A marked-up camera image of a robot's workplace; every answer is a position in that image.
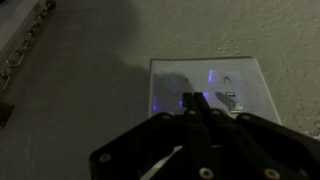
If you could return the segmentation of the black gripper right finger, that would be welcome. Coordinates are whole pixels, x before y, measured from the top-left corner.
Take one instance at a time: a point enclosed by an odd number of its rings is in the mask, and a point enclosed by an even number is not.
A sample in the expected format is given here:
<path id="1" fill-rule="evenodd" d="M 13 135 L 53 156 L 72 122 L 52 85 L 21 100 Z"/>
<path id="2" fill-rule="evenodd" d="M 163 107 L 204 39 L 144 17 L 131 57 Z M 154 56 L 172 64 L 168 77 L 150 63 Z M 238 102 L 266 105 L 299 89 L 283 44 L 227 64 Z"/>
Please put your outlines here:
<path id="1" fill-rule="evenodd" d="M 320 180 L 319 142 L 250 113 L 231 118 L 210 108 L 202 93 L 195 101 L 214 145 L 234 152 L 254 178 Z"/>

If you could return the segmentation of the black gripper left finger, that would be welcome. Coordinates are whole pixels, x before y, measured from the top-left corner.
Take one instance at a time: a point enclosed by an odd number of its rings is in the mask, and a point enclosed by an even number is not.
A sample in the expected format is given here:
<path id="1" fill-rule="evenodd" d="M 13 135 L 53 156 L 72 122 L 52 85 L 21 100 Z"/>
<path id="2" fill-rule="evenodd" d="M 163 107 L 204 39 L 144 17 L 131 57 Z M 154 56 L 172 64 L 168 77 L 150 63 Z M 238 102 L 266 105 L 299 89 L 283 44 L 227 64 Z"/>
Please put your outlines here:
<path id="1" fill-rule="evenodd" d="M 162 159 L 155 180 L 201 180 L 214 169 L 212 141 L 199 93 L 183 95 L 178 115 L 158 113 L 95 150 L 89 157 L 91 180 L 140 180 Z"/>

